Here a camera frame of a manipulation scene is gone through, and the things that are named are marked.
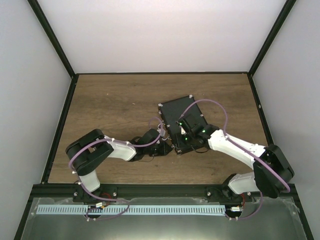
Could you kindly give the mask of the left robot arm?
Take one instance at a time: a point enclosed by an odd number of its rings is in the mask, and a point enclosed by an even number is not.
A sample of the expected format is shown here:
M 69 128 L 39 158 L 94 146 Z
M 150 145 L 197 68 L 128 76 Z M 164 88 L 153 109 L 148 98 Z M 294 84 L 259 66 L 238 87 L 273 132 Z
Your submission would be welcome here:
M 72 173 L 78 176 L 80 185 L 85 188 L 85 197 L 91 202 L 101 198 L 102 189 L 96 169 L 105 159 L 136 162 L 144 156 L 154 158 L 168 155 L 173 148 L 163 138 L 164 134 L 164 130 L 151 128 L 143 136 L 120 141 L 104 135 L 100 129 L 94 129 L 71 143 L 65 153 Z

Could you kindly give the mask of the black poker case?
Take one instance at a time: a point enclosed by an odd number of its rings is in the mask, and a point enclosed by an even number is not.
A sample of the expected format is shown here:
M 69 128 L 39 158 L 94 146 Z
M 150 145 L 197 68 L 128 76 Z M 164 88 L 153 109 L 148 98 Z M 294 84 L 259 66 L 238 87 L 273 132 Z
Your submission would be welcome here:
M 193 95 L 187 95 L 174 100 L 169 100 L 158 104 L 159 114 L 164 122 L 165 128 L 178 155 L 192 151 L 200 153 L 199 149 L 207 148 L 207 144 L 202 140 L 201 147 L 188 146 L 179 139 L 180 127 L 185 133 L 200 133 L 208 124 L 200 108 L 195 103 Z

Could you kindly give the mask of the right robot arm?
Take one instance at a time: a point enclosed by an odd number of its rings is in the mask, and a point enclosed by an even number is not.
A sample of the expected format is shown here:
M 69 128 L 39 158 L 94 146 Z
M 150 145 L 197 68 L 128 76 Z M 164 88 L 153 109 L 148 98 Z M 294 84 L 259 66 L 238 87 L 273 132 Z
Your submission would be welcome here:
M 261 192 L 276 199 L 280 193 L 290 192 L 294 171 L 277 145 L 263 146 L 241 140 L 215 125 L 200 123 L 191 114 L 180 118 L 177 125 L 182 140 L 191 147 L 224 153 L 251 168 L 249 173 L 232 174 L 224 181 L 225 200 L 232 202 L 248 192 Z

